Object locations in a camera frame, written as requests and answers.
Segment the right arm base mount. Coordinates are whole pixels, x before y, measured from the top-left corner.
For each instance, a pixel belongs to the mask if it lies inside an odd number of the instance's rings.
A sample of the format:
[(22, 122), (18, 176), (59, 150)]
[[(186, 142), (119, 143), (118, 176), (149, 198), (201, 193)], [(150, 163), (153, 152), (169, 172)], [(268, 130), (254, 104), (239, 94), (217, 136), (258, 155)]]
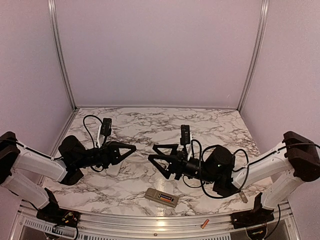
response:
[(252, 227), (259, 224), (266, 224), (273, 221), (274, 210), (263, 208), (262, 192), (254, 199), (254, 206), (251, 210), (234, 212), (230, 215), (234, 229)]

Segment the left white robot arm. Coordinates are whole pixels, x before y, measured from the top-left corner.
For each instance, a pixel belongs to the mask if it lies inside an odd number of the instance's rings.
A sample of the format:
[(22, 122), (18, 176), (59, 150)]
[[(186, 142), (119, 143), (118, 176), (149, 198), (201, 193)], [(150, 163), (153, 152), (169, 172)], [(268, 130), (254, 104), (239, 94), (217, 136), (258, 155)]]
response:
[(47, 190), (37, 186), (17, 170), (26, 170), (52, 179), (62, 185), (75, 185), (83, 176), (82, 169), (101, 167), (107, 169), (121, 163), (136, 151), (136, 146), (109, 141), (100, 148), (91, 149), (74, 136), (67, 136), (58, 148), (61, 156), (53, 156), (34, 150), (16, 138), (12, 131), (0, 137), (0, 185), (31, 202), (53, 223), (63, 219), (63, 211), (50, 203)]

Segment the beige remote battery cover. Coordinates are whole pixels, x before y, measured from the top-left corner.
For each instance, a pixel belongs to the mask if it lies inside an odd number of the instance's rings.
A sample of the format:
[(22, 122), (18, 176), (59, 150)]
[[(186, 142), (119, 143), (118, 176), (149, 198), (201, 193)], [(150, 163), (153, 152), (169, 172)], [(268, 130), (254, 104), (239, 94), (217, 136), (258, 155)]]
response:
[(248, 199), (247, 199), (247, 197), (246, 197), (246, 195), (245, 195), (245, 193), (244, 193), (243, 191), (241, 191), (241, 192), (239, 193), (239, 196), (240, 196), (241, 200), (242, 200), (244, 203), (247, 203), (247, 202), (248, 202)]

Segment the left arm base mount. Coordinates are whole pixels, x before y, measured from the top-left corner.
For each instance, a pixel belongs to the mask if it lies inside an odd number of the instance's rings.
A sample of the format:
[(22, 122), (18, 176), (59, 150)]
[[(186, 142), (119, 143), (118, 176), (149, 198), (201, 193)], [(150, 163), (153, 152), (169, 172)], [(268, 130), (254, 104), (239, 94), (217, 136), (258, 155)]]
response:
[(36, 217), (58, 226), (77, 227), (80, 213), (75, 210), (60, 208), (54, 194), (47, 188), (44, 188), (44, 190), (48, 194), (49, 203), (38, 209)]

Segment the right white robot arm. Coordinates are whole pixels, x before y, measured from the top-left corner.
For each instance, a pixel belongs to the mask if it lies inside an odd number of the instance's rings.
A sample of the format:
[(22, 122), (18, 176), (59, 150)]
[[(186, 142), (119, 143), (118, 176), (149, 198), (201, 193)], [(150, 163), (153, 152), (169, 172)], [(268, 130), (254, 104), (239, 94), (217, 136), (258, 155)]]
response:
[(281, 173), (281, 177), (265, 192), (255, 197), (255, 206), (248, 212), (247, 219), (258, 224), (276, 206), (303, 183), (313, 182), (320, 177), (320, 146), (311, 140), (288, 131), (282, 142), (238, 169), (236, 155), (244, 149), (230, 152), (222, 145), (212, 145), (199, 150), (199, 158), (188, 156), (186, 149), (178, 150), (177, 144), (155, 144), (154, 154), (148, 160), (166, 178), (175, 175), (200, 181), (200, 187), (212, 184), (215, 196), (224, 199), (241, 192), (255, 182)]

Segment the beige grey remote control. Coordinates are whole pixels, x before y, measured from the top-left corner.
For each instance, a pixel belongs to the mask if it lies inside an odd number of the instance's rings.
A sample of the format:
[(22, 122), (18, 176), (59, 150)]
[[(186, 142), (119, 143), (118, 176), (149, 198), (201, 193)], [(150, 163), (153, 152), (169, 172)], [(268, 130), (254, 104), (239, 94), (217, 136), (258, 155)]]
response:
[(148, 188), (144, 194), (144, 197), (148, 200), (154, 201), (159, 204), (163, 204), (172, 208), (175, 208), (178, 204), (179, 197), (159, 191), (154, 188)]

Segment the white remote control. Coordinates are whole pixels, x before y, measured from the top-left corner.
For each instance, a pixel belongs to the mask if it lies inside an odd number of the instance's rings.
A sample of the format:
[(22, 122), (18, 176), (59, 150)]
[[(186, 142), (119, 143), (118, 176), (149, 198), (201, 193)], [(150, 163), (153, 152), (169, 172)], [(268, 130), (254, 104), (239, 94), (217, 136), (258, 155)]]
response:
[(106, 168), (104, 171), (107, 175), (111, 176), (111, 177), (116, 177), (118, 176), (118, 174), (120, 173), (120, 170), (124, 164), (124, 160), (121, 161), (120, 163), (116, 164), (116, 165), (112, 165), (110, 164), (108, 166), (108, 168)]

